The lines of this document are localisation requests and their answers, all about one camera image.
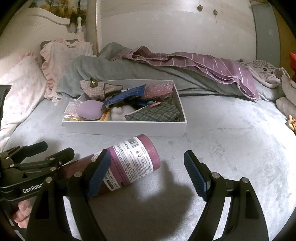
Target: mattress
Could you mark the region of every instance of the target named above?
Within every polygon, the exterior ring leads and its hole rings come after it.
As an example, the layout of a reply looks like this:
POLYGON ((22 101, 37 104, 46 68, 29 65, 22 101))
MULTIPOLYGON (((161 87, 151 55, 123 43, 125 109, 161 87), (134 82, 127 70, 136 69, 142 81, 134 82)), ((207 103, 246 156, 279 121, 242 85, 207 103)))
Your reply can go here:
MULTIPOLYGON (((285 125, 284 115, 274 103, 263 100, 191 96, 182 97, 181 101, 188 121, 184 136, 149 137, 159 153, 160 169, 90 201, 106 238, 109 241, 189 238, 205 206, 183 164, 184 152, 192 150, 211 171, 224 178, 249 178, 272 240, 296 204, 296 136, 285 125)), ((5 149, 46 141, 49 145, 46 152, 25 161, 37 161, 67 147, 73 148, 75 159, 79 159, 131 137, 69 133, 62 125, 66 105, 67 99, 62 99, 57 107, 43 100, 17 127, 5 149)), ((223 233, 229 204, 227 198, 215 239, 223 233)))

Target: open box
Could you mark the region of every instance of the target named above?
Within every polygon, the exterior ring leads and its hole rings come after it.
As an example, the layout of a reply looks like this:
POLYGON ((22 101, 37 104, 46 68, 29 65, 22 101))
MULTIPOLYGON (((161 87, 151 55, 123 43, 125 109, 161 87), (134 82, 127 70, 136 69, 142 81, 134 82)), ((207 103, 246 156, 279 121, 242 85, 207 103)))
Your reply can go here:
MULTIPOLYGON (((106 83, 113 85, 122 85, 124 90, 145 85, 146 87, 173 82, 170 80, 109 80, 106 83)), ((119 136, 136 136, 145 134, 148 136, 166 136, 177 137, 183 136, 187 120, 183 106, 178 95, 176 86, 173 87, 172 97, 176 107, 180 111, 180 121, 175 122, 157 122, 157 121, 70 121, 63 120, 67 131, 86 134, 100 135, 119 135, 119 136)), ((85 101, 86 97, 82 94, 78 100, 85 101)))

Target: bottle label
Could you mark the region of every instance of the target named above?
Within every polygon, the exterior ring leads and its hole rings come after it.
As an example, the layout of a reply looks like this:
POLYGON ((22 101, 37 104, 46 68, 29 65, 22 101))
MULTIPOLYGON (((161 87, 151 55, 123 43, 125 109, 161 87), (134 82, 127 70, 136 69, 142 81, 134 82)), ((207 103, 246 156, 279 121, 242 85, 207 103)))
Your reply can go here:
MULTIPOLYGON (((116 157, 112 157, 112 161, 125 172, 130 183, 153 172, 151 158, 143 143, 137 137, 123 141, 111 148, 114 149, 116 154, 116 157)), ((98 156, 99 153, 94 154, 92 161, 95 161, 98 156)), ((116 180, 110 168, 104 177, 104 183, 111 191, 124 186, 119 184, 121 183, 120 180, 116 180)))

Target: bed post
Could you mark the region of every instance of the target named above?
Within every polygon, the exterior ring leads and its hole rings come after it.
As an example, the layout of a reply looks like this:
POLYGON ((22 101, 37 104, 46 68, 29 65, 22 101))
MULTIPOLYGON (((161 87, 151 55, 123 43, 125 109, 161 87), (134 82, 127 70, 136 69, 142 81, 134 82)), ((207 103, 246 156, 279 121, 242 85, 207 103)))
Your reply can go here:
POLYGON ((82 26, 81 26, 81 17, 77 18, 77 38, 79 41, 84 41, 84 35, 82 32, 82 26))

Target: barcode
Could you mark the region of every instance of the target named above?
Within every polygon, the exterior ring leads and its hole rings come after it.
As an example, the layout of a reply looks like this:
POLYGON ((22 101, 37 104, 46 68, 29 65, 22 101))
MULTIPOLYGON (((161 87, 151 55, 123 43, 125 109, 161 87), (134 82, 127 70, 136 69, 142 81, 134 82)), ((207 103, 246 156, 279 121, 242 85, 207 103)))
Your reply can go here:
POLYGON ((134 148, 136 146, 139 146, 140 144, 135 139, 129 139, 128 142, 130 143, 131 147, 134 148))
POLYGON ((107 183, 108 183, 109 187, 111 187, 111 189, 114 189, 114 187, 113 187, 112 183, 110 182, 110 180, 107 180, 107 183))

